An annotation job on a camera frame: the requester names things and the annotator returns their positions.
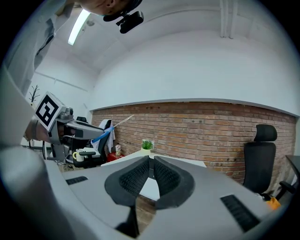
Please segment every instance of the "white wall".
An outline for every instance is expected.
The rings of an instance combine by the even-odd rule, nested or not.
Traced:
[[[296,124],[295,155],[300,156],[300,118],[298,119]]]
[[[300,116],[300,74],[244,37],[193,31],[147,42],[99,75],[90,110],[155,101],[226,101]]]
[[[54,42],[31,80],[31,86],[38,85],[40,89],[37,93],[40,96],[34,104],[37,106],[43,95],[49,91],[65,105],[73,108],[75,119],[78,116],[86,117],[91,123],[90,94],[96,79],[97,74],[93,70]],[[33,93],[31,86],[25,97],[28,102],[30,92]],[[35,142],[35,146],[41,146],[41,143]]]

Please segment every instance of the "cable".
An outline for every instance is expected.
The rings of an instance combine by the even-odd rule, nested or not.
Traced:
[[[47,160],[46,156],[45,156],[45,142],[44,141],[43,141],[43,146],[42,146],[42,153],[43,153],[44,160]]]

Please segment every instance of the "white bottle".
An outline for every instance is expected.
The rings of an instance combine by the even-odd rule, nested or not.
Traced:
[[[120,144],[116,145],[116,156],[117,157],[121,156],[121,145]]]

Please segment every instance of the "brick wall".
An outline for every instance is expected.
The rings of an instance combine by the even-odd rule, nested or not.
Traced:
[[[278,133],[272,189],[285,155],[293,154],[296,119],[288,114],[259,107],[227,103],[155,103],[121,106],[94,111],[92,124],[103,119],[116,127],[116,143],[125,155],[140,150],[142,139],[155,141],[153,152],[204,161],[208,168],[222,171],[242,183],[245,176],[244,143],[254,139],[256,125],[272,124]]]

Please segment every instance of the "chair headrest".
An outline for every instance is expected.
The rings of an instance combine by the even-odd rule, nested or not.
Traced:
[[[257,124],[254,142],[272,142],[277,139],[277,131],[272,125]]]
[[[87,122],[85,117],[77,117],[76,120],[81,121],[81,122]]]

